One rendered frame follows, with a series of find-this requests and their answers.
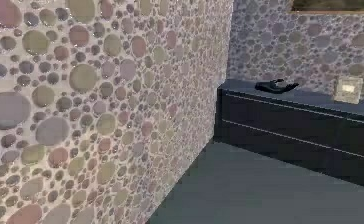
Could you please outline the black curved object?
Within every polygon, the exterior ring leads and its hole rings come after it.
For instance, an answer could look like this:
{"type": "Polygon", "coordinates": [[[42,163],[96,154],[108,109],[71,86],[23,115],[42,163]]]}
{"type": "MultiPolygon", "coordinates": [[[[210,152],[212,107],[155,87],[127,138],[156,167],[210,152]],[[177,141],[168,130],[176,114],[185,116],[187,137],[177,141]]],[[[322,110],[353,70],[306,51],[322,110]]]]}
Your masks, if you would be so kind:
{"type": "Polygon", "coordinates": [[[255,89],[263,92],[268,92],[272,94],[282,94],[295,89],[298,83],[287,84],[286,86],[278,86],[278,83],[283,82],[283,79],[276,79],[267,82],[257,82],[255,84],[255,89]]]}

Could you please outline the black chest of drawers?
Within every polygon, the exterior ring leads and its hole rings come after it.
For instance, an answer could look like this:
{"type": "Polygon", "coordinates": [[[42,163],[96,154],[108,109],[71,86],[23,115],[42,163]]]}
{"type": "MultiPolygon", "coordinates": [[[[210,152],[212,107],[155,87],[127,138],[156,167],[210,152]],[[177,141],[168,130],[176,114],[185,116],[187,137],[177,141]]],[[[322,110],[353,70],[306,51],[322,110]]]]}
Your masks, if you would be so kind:
{"type": "Polygon", "coordinates": [[[364,100],[229,79],[217,90],[214,139],[364,186],[364,100]]]}

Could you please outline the pale square box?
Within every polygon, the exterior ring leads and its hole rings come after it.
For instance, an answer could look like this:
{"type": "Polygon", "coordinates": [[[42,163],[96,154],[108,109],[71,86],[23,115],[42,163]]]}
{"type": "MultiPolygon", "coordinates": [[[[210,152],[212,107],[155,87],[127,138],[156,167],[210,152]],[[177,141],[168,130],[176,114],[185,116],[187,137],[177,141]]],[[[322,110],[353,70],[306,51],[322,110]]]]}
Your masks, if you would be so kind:
{"type": "Polygon", "coordinates": [[[338,102],[358,104],[360,101],[362,86],[362,78],[339,77],[336,81],[333,99],[338,102]]]}

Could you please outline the wood framed wall picture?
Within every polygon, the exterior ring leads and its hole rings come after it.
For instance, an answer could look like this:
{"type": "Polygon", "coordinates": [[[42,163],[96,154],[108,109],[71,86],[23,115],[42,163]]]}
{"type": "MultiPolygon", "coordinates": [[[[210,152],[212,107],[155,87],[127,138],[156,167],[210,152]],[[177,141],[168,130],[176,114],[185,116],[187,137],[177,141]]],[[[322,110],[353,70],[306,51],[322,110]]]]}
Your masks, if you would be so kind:
{"type": "Polygon", "coordinates": [[[290,10],[300,13],[364,13],[364,0],[292,0],[290,10]]]}

